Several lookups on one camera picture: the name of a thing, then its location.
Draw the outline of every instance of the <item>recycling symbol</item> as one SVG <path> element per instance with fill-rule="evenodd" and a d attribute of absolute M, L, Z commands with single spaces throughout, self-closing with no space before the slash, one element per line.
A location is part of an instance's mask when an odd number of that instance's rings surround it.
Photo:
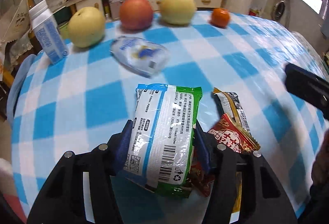
<path fill-rule="evenodd" d="M 175 175 L 174 176 L 174 181 L 180 181 L 180 179 L 181 179 L 180 175 Z"/>

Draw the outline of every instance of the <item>silver container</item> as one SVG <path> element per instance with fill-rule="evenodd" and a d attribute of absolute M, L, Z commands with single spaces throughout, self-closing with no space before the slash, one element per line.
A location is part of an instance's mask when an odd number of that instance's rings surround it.
<path fill-rule="evenodd" d="M 109 0 L 112 20 L 119 19 L 119 10 L 125 0 Z"/>

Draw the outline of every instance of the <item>hand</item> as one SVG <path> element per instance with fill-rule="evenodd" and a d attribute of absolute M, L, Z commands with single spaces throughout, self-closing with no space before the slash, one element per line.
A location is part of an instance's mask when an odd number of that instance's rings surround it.
<path fill-rule="evenodd" d="M 311 178 L 314 185 L 325 184 L 329 180 L 329 129 L 313 163 Z"/>

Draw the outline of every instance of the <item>metal screw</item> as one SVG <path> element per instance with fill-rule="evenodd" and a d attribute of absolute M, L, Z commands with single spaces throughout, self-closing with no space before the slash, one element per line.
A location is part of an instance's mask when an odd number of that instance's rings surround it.
<path fill-rule="evenodd" d="M 218 144 L 217 149 L 219 149 L 220 151 L 223 151 L 226 149 L 226 146 L 224 144 Z"/>
<path fill-rule="evenodd" d="M 321 102 L 322 106 L 324 106 L 324 107 L 326 107 L 328 104 L 328 101 L 325 96 L 321 97 L 320 102 Z"/>
<path fill-rule="evenodd" d="M 254 151 L 252 152 L 252 154 L 253 154 L 255 157 L 261 157 L 261 156 L 262 156 L 261 152 L 260 152 L 260 151 L 257 151 L 257 150 L 254 150 Z"/>
<path fill-rule="evenodd" d="M 107 147 L 108 147 L 108 146 L 107 146 L 107 144 L 105 144 L 105 143 L 103 143 L 103 144 L 101 144 L 101 145 L 98 146 L 98 148 L 99 148 L 101 151 L 106 150 Z"/>
<path fill-rule="evenodd" d="M 65 158 L 70 158 L 72 155 L 73 155 L 73 152 L 71 152 L 70 150 L 68 150 L 67 152 L 64 153 Z"/>

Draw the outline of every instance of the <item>checkered tablecloth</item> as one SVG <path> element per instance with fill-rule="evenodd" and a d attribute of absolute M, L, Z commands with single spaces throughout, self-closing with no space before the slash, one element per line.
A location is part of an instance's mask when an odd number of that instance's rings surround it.
<path fill-rule="evenodd" d="M 135 34 L 126 34 L 120 22 L 107 23 L 105 38 L 96 46 L 78 50 L 68 41 L 70 53 L 56 65 L 45 54 L 35 59 L 20 92 L 12 134 L 14 179 L 26 215 L 65 151 L 90 151 L 133 118 L 139 83 L 201 86 L 197 118 L 204 130 L 218 121 L 213 87 L 236 92 L 253 137 L 297 215 L 302 212 L 326 123 L 319 110 L 285 90 L 283 68 L 292 62 L 323 75 L 280 24 L 232 14 L 229 26 L 219 29 L 208 24 L 209 17 L 209 11 L 198 11 L 190 26 L 167 27 L 155 14 L 152 27 Z M 123 34 L 167 47 L 166 68 L 151 79 L 127 71 L 109 51 L 112 39 Z M 208 203 L 196 191 L 180 200 L 121 178 L 112 183 L 125 223 L 201 223 Z"/>

